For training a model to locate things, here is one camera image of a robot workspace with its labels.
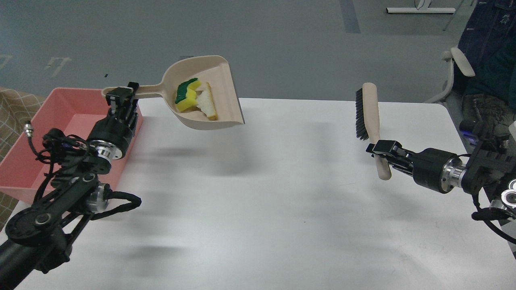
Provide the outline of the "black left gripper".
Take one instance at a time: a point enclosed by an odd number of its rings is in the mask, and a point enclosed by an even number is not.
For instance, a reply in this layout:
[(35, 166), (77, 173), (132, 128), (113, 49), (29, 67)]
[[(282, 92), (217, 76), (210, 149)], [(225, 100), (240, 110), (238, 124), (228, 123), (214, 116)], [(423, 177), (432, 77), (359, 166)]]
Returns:
[(88, 135), (87, 141), (102, 141), (110, 143), (118, 149), (116, 159), (124, 158), (136, 134), (139, 118), (137, 110), (136, 92), (139, 83), (129, 82), (125, 87), (116, 87), (108, 90), (107, 103), (111, 111), (107, 116), (95, 123)]

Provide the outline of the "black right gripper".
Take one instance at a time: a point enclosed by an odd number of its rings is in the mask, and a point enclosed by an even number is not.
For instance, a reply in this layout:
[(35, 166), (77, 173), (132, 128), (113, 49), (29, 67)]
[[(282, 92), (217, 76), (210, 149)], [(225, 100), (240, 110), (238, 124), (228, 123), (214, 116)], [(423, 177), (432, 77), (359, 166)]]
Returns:
[(391, 168), (412, 176), (414, 182), (439, 193), (461, 188), (464, 165), (459, 156), (448, 151), (428, 148), (413, 153), (395, 140), (378, 140), (369, 143), (366, 152), (381, 159), (381, 177), (390, 178)]

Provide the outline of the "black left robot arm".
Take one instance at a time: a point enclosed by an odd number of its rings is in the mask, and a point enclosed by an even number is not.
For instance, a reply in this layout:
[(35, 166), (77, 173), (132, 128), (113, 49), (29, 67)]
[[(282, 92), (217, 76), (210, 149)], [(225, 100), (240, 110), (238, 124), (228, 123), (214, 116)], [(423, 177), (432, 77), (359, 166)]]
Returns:
[(32, 205), (19, 211), (5, 226), (1, 246), (1, 288), (15, 289), (33, 270), (48, 273), (70, 261), (73, 243), (90, 221), (136, 209), (140, 197), (113, 191), (99, 176), (108, 174), (113, 160), (126, 156), (136, 134), (139, 84), (109, 90), (109, 110), (88, 138), (65, 135), (52, 128), (44, 135), (44, 149), (32, 142), (33, 127), (26, 123), (28, 144), (38, 161), (50, 169), (37, 189)]

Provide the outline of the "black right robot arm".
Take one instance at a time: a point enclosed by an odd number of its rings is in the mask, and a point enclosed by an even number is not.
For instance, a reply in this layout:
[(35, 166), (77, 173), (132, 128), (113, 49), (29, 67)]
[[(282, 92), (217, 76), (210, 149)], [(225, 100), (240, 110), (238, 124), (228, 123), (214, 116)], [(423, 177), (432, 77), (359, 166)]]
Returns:
[(476, 207), (472, 219), (515, 243), (514, 237), (493, 224), (515, 219), (515, 157), (507, 153), (509, 135), (488, 137), (488, 125), (481, 121), (462, 121), (459, 129), (473, 147), (466, 163), (458, 154), (432, 147), (415, 153), (395, 140), (378, 140), (366, 151), (427, 189), (439, 193), (462, 189)]

